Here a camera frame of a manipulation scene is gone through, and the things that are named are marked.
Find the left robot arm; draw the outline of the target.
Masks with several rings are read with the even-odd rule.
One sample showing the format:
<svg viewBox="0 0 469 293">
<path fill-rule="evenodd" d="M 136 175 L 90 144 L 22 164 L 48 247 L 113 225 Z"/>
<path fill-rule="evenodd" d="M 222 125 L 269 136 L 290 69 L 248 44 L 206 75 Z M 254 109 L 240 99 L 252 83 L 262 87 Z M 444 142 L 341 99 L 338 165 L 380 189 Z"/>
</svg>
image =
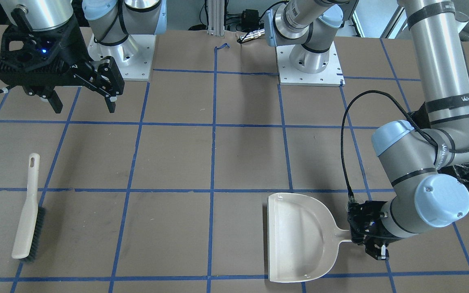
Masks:
<svg viewBox="0 0 469 293">
<path fill-rule="evenodd" d="M 414 45 L 429 128 L 405 119 L 378 128 L 371 141 L 396 193 L 388 202 L 356 202 L 348 189 L 351 240 L 377 260 L 390 243 L 448 226 L 469 213 L 469 191 L 441 168 L 469 163 L 469 71 L 454 2 L 399 0 Z"/>
</svg>

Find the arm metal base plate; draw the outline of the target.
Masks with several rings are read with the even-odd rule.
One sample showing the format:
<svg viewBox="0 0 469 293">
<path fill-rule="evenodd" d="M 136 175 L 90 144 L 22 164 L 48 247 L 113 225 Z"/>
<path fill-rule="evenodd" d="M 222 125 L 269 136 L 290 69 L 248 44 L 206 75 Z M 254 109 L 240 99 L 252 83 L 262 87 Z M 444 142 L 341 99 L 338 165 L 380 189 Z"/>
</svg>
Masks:
<svg viewBox="0 0 469 293">
<path fill-rule="evenodd" d="M 346 84 L 335 43 L 323 53 L 309 52 L 302 45 L 276 48 L 281 85 L 342 87 Z"/>
<path fill-rule="evenodd" d="M 105 46 L 92 35 L 88 51 L 95 60 L 113 57 L 125 81 L 149 81 L 156 39 L 156 35 L 130 35 L 122 44 Z"/>
</svg>

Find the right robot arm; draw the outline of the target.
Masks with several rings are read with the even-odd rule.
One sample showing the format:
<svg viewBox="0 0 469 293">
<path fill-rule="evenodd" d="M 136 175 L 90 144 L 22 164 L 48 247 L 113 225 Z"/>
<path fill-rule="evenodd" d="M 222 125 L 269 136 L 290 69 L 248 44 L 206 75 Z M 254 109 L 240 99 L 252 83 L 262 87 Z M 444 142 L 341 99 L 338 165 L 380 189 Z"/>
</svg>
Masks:
<svg viewBox="0 0 469 293">
<path fill-rule="evenodd" d="M 84 0 L 84 18 L 93 31 L 89 53 L 70 0 L 2 0 L 10 20 L 2 34 L 0 80 L 7 89 L 46 100 L 56 113 L 60 86 L 82 86 L 102 95 L 108 111 L 123 94 L 125 69 L 146 65 L 145 49 L 134 36 L 167 29 L 165 0 Z"/>
</svg>

